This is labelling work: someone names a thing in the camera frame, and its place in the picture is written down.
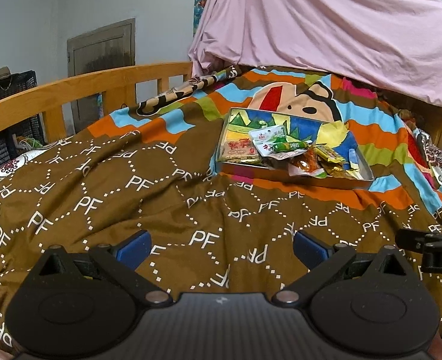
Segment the cartoon monkey face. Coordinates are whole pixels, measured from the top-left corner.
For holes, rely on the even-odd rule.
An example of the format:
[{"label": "cartoon monkey face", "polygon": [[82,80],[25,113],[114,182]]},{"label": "cartoon monkey face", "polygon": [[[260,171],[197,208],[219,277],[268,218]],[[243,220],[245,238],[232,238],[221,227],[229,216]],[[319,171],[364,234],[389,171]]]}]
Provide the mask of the cartoon monkey face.
[{"label": "cartoon monkey face", "polygon": [[341,114],[333,100],[333,92],[319,81],[299,95],[296,95],[296,85],[289,82],[266,85],[256,92],[248,108],[324,122],[341,120]]}]

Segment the colorful poster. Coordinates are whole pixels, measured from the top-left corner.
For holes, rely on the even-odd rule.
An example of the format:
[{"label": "colorful poster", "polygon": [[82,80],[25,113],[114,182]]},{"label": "colorful poster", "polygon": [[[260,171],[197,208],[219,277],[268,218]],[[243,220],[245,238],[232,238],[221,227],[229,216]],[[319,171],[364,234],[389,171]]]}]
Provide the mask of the colorful poster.
[{"label": "colorful poster", "polygon": [[206,2],[207,0],[194,0],[193,36],[196,34],[196,30],[198,29],[199,20],[201,19]]}]

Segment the silver bolt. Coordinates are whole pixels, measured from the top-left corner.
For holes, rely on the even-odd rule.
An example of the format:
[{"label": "silver bolt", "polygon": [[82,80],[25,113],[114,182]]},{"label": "silver bolt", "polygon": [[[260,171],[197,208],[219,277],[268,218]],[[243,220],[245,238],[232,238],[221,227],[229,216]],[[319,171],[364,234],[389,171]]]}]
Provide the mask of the silver bolt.
[{"label": "silver bolt", "polygon": [[169,299],[169,295],[164,291],[151,291],[146,294],[146,300],[150,303],[160,304]]},{"label": "silver bolt", "polygon": [[294,291],[280,291],[276,294],[276,299],[282,303],[294,303],[297,302],[299,300],[299,295],[298,293],[294,292]]}]

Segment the brown hat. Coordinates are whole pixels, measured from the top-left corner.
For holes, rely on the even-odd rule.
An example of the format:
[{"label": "brown hat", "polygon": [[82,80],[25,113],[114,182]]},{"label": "brown hat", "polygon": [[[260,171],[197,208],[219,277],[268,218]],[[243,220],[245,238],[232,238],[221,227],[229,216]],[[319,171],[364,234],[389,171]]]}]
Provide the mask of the brown hat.
[{"label": "brown hat", "polygon": [[9,68],[7,66],[0,68],[0,80],[5,79],[6,77],[9,77],[11,75],[11,72],[9,71]]}]

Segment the box of snacks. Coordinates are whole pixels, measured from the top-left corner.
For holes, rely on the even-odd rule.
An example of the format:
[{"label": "box of snacks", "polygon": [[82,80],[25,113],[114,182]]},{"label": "box of snacks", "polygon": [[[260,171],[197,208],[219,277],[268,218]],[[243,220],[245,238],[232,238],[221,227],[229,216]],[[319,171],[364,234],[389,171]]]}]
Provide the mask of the box of snacks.
[{"label": "box of snacks", "polygon": [[216,170],[249,179],[367,189],[374,176],[341,121],[231,108],[216,152]]}]

